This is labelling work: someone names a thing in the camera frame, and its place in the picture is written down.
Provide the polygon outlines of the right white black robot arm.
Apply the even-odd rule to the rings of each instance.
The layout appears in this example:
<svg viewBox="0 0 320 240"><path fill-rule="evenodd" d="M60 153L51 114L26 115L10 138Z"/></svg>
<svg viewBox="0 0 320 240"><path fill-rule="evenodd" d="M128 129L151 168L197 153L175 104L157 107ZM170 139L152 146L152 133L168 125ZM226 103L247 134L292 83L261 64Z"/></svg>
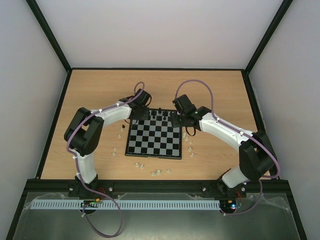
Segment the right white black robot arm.
<svg viewBox="0 0 320 240"><path fill-rule="evenodd" d="M173 126L211 134L237 151L238 166L227 170L217 180L217 189L222 195L229 196L239 184L259 180L278 165L264 131L245 130L219 118L205 106L196 108L185 94L175 98L172 103L177 110L171 117Z"/></svg>

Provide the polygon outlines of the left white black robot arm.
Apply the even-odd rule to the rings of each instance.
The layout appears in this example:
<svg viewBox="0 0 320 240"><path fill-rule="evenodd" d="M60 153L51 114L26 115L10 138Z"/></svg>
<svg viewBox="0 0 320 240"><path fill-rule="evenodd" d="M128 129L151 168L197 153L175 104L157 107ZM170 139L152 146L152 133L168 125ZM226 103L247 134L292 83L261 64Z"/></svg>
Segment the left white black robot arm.
<svg viewBox="0 0 320 240"><path fill-rule="evenodd" d="M77 110L64 133L66 150L75 160L76 179L87 188L98 179L94 151L98 147L103 128L122 120L147 119L148 102L151 99L151 95L140 88L134 96L122 98L105 108L88 110L82 107Z"/></svg>

